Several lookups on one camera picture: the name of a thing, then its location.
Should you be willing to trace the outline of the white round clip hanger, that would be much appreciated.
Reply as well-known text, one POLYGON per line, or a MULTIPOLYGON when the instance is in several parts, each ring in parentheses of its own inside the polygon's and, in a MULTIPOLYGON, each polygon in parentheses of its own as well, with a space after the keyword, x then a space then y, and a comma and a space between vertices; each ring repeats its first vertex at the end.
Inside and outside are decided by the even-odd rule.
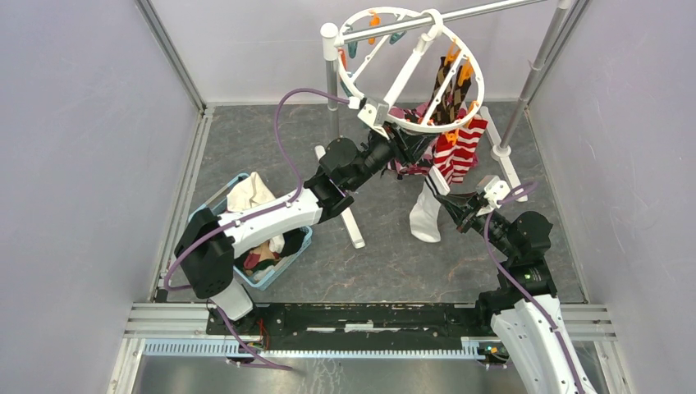
POLYGON ((323 51, 325 59, 333 62, 338 80, 346 87, 349 94, 349 107, 358 111, 358 118, 373 130, 387 136, 386 124, 395 124, 415 134, 439 135, 459 129, 469 124, 482 109, 485 94, 483 73, 475 55, 465 41, 449 29, 445 22, 454 19, 456 14, 442 14, 436 9, 413 11, 402 7, 375 7, 356 12, 342 25, 327 23, 322 27, 323 51), (384 98, 372 98, 356 85, 359 77, 375 59, 382 47, 394 34, 405 33, 424 27, 405 64, 398 71, 384 98), (340 51, 347 50, 352 43, 374 39, 371 51, 354 71, 348 71, 342 61, 340 51), (424 55, 439 39, 451 45, 445 56, 447 70, 441 87, 430 99, 424 114, 417 122, 395 117, 390 110, 399 100, 405 87, 423 60, 424 55), (469 80, 475 87, 476 97, 472 100, 466 115, 443 125, 436 125, 433 115, 437 106, 447 103, 454 96, 446 95, 446 86, 453 87, 469 80))

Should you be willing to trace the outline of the white sock black stripes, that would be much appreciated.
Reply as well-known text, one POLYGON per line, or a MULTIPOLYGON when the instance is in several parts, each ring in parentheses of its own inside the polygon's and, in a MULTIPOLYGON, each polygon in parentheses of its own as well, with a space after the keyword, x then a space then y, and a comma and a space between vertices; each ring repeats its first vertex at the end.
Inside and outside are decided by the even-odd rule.
POLYGON ((415 238, 426 243, 438 243, 441 240, 437 218, 442 205, 437 197, 448 195, 450 192, 451 188, 445 177, 432 166, 424 178, 423 189, 409 215, 410 232, 415 238))

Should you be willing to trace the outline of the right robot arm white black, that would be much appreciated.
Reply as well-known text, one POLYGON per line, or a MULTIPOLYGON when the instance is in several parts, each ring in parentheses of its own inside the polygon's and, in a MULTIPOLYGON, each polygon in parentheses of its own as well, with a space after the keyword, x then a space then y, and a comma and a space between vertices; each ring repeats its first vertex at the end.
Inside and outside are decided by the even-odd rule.
POLYGON ((483 193, 439 195, 457 231, 477 232, 494 261, 498 289, 480 293, 474 325, 499 338, 507 359, 529 393, 594 393, 561 313, 556 286, 545 260, 552 224, 541 213, 526 211, 513 221, 497 209, 517 194, 527 195, 535 183, 514 188, 504 197, 486 199, 483 193))

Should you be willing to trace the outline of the red white striped sock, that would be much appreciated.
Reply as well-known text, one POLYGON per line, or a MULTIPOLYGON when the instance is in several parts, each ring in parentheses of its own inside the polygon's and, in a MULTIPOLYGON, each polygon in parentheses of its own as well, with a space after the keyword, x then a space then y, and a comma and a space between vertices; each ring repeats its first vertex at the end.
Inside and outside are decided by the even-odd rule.
POLYGON ((448 181, 451 184, 462 183, 467 173, 478 164, 476 149, 487 126, 488 121, 477 114, 464 129, 458 130, 458 140, 450 156, 448 181))

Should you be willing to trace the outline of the metal clothes rack frame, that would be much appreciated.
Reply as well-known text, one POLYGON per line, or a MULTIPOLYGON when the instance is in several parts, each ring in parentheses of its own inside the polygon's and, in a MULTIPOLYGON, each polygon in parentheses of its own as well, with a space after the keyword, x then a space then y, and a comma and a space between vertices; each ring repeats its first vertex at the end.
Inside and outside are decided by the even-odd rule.
MULTIPOLYGON (((489 4, 483 4, 475 7, 469 7, 465 9, 460 9, 456 11, 449 11, 444 14, 440 13, 437 9, 428 9, 422 11, 417 16, 415 11, 401 9, 397 7, 377 7, 374 10, 363 10, 354 14, 351 18, 361 19, 367 17, 369 11, 376 11, 379 13, 393 13, 396 15, 396 21, 387 25, 377 25, 368 27, 363 30, 357 30, 352 33, 344 33, 344 29, 348 26, 348 22, 340 27, 332 22, 324 23, 320 28, 320 34, 322 37, 323 45, 323 57, 326 65, 326 77, 327 77, 327 90, 329 94, 337 95, 338 93, 338 81, 339 79, 345 82, 347 89, 353 93, 359 93, 356 87, 354 87, 353 81, 356 80, 362 70, 371 62, 373 55, 376 55, 379 49, 383 46, 384 42, 391 37, 393 34, 403 33, 409 30, 415 30, 419 27, 424 26, 434 26, 427 33, 430 37, 431 30, 434 34, 448 34, 451 39, 457 38, 456 34, 450 32, 448 28, 446 29, 445 22, 456 21, 468 17, 486 15, 496 11, 504 11, 507 9, 512 9, 516 7, 522 7, 529 4, 534 4, 537 2, 544 1, 499 1, 489 4), (346 45, 350 41, 363 41, 365 39, 370 39, 374 37, 381 37, 377 44, 377 47, 364 59, 363 63, 359 66, 359 69, 355 71, 350 77, 347 75, 347 71, 340 61, 339 58, 339 48, 346 45)), ((521 113, 525 106, 528 104, 533 89, 536 89, 540 83, 540 72, 544 70, 546 66, 546 59, 551 54, 555 42, 561 37, 561 32, 564 28, 564 23, 568 21, 570 10, 574 5, 574 1, 558 1, 556 5, 556 10, 552 16, 551 22, 547 28, 547 32, 544 35, 543 41, 539 47, 536 58, 534 59, 531 71, 524 83, 524 87, 518 98, 513 117, 509 121, 506 128, 505 134, 500 137, 497 131, 493 132, 490 136, 490 141, 493 144, 492 147, 492 157, 497 160, 504 172, 505 179, 509 181, 511 186, 520 186, 520 179, 515 172, 515 169, 509 159, 511 154, 511 149, 509 148, 509 140, 516 128, 517 123, 520 120, 521 113)), ((468 47, 465 45, 464 41, 457 38, 460 43, 461 50, 465 53, 460 57, 466 55, 474 67, 474 71, 481 71, 478 61, 475 56, 471 53, 468 47)), ((433 39, 425 39, 424 48, 420 48, 421 44, 417 44, 414 49, 414 54, 412 54, 405 65, 402 67, 400 73, 392 84, 392 87, 387 92, 386 100, 390 104, 394 104, 396 99, 398 99, 405 84, 408 82, 409 78, 412 76, 416 66, 419 64, 424 53, 427 52, 429 46, 428 42, 433 39)), ((473 117, 475 113, 481 112, 483 115, 488 115, 488 108, 482 107, 480 104, 483 103, 484 90, 483 87, 483 77, 479 78, 478 84, 480 85, 479 93, 477 96, 478 107, 474 106, 471 115, 467 115, 465 120, 469 120, 469 117, 473 117)), ((338 119, 338 101, 332 98, 327 99, 327 110, 329 114, 329 130, 339 136, 339 119, 338 119)), ((359 226, 355 221, 355 218, 348 208, 344 213, 340 214, 340 217, 346 227, 350 241, 356 249, 365 247, 364 238, 359 230, 359 226)))

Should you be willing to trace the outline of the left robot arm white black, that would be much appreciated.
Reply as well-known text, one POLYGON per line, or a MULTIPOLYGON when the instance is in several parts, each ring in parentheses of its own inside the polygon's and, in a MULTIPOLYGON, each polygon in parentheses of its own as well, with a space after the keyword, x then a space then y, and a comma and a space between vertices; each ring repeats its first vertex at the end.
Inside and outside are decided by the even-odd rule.
POLYGON ((326 222, 350 207, 352 193, 388 163, 415 163, 436 134, 411 134, 386 123, 385 135, 370 131, 362 144, 341 137, 325 148, 317 172, 299 189, 239 213, 195 212, 174 250, 174 268, 182 268, 187 286, 208 299, 238 334, 252 332, 258 313, 246 289, 236 280, 233 265, 253 248, 301 227, 326 222))

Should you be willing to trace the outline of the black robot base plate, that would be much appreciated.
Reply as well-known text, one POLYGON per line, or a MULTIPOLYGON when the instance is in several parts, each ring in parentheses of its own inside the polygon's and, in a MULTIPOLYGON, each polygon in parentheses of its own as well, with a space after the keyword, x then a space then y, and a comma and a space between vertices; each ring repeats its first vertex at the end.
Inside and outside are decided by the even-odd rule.
POLYGON ((473 304, 269 303, 233 321, 265 350, 457 350, 496 335, 473 304))

